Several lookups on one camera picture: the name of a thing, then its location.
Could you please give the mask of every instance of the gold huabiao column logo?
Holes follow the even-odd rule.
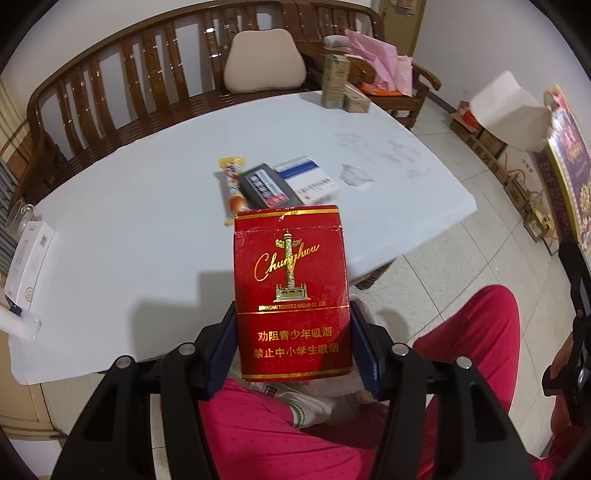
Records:
[[[310,255],[318,251],[320,245],[315,245],[310,248],[304,248],[304,244],[299,240],[293,240],[291,237],[291,233],[289,231],[285,231],[283,234],[283,240],[276,239],[275,246],[277,248],[282,248],[285,253],[285,258],[281,261],[277,261],[277,253],[273,253],[271,256],[271,263],[268,268],[265,270],[264,275],[259,276],[258,272],[260,272],[264,268],[264,263],[269,260],[269,253],[262,254],[259,259],[255,263],[255,278],[257,281],[264,281],[274,270],[279,270],[280,268],[285,267],[285,282],[287,284],[286,287],[281,285],[275,286],[275,300],[274,301],[292,301],[292,300],[309,300],[308,296],[308,289],[306,284],[300,284],[300,286],[296,287],[296,277],[294,275],[294,270],[296,268],[296,262],[306,255]],[[297,253],[294,255],[293,249],[299,247]]]

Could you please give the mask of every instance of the pink plastic bag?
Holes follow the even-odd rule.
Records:
[[[349,29],[345,30],[345,35],[351,42],[351,54],[363,57],[375,69],[373,85],[387,92],[396,90],[395,79],[398,64],[396,47]]]
[[[406,55],[398,56],[398,65],[396,66],[396,90],[403,95],[413,96],[413,59]]]

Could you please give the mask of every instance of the blue gripper pad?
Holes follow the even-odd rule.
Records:
[[[361,375],[363,386],[374,398],[380,399],[383,391],[381,379],[385,371],[386,362],[384,352],[382,352],[382,349],[374,338],[372,327],[383,330],[386,335],[388,333],[382,327],[368,325],[361,310],[354,301],[350,301],[349,305],[353,358]]]

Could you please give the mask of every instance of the white box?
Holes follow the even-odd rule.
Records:
[[[326,172],[305,155],[273,168],[304,205],[313,205],[339,189]]]
[[[37,277],[54,234],[45,222],[28,222],[18,242],[4,293],[23,310],[31,308]]]

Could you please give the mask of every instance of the white tablecloth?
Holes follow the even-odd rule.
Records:
[[[55,230],[31,311],[38,338],[10,338],[23,384],[140,361],[192,341],[233,300],[232,235],[217,160],[311,157],[337,182],[350,279],[476,210],[448,169],[384,111],[327,110],[316,92],[203,115],[120,148],[38,205]],[[343,165],[375,181],[340,178]]]

